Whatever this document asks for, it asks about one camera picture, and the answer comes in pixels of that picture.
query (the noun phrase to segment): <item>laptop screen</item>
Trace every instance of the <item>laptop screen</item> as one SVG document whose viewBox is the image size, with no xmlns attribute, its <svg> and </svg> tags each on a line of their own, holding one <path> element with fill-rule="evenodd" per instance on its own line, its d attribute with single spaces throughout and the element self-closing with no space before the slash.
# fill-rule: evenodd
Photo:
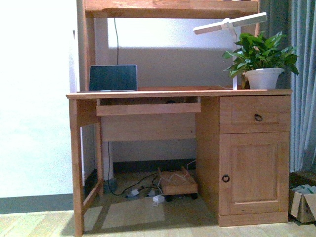
<svg viewBox="0 0 316 237">
<path fill-rule="evenodd" d="M 90 91 L 137 90 L 136 65 L 100 65 L 90 67 Z"/>
</svg>

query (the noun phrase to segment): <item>white wall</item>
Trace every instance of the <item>white wall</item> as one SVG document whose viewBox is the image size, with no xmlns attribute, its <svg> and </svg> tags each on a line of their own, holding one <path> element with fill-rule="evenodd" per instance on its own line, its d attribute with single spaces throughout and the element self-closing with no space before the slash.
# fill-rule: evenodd
<svg viewBox="0 0 316 237">
<path fill-rule="evenodd" d="M 69 52 L 75 0 L 0 7 L 0 198 L 72 193 Z"/>
<path fill-rule="evenodd" d="M 233 48 L 229 31 L 195 35 L 193 28 L 221 20 L 117 18 L 119 64 L 138 66 L 139 86 L 232 85 L 232 61 L 222 58 Z M 97 64 L 117 63 L 114 19 L 96 19 Z M 194 139 L 114 142 L 113 161 L 194 158 Z"/>
</svg>

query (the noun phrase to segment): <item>gray curtain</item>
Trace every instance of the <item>gray curtain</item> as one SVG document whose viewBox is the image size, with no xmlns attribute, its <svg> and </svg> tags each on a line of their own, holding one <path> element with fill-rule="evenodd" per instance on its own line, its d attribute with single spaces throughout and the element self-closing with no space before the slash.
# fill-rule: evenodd
<svg viewBox="0 0 316 237">
<path fill-rule="evenodd" d="M 264 32 L 264 36 L 269 38 L 276 33 L 282 31 L 287 38 L 284 38 L 280 44 L 281 48 L 285 48 L 290 44 L 289 31 L 289 0 L 261 0 L 260 12 L 266 12 L 268 20 L 260 24 L 260 31 Z M 276 87 L 278 89 L 291 88 L 290 72 L 285 71 L 277 80 Z"/>
<path fill-rule="evenodd" d="M 290 171 L 316 172 L 316 0 L 290 1 L 291 44 L 299 75 L 291 75 Z"/>
</svg>

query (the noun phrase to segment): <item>door ring pull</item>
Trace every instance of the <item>door ring pull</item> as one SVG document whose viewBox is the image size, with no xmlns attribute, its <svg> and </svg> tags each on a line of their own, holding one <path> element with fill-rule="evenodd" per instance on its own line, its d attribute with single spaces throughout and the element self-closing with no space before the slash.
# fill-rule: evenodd
<svg viewBox="0 0 316 237">
<path fill-rule="evenodd" d="M 261 122 L 263 120 L 263 118 L 261 115 L 255 114 L 255 120 L 257 120 L 258 122 Z"/>
<path fill-rule="evenodd" d="M 223 177 L 222 177 L 222 180 L 223 180 L 224 183 L 229 182 L 230 181 L 229 175 L 228 174 L 224 174 Z"/>
</svg>

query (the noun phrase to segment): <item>white flower pot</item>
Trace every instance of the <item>white flower pot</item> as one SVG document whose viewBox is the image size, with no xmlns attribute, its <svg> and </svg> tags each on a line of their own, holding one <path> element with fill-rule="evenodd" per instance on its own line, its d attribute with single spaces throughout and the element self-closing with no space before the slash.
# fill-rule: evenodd
<svg viewBox="0 0 316 237">
<path fill-rule="evenodd" d="M 247 71 L 245 76 L 252 90 L 275 89 L 278 76 L 282 72 L 284 72 L 283 68 L 261 68 Z"/>
</svg>

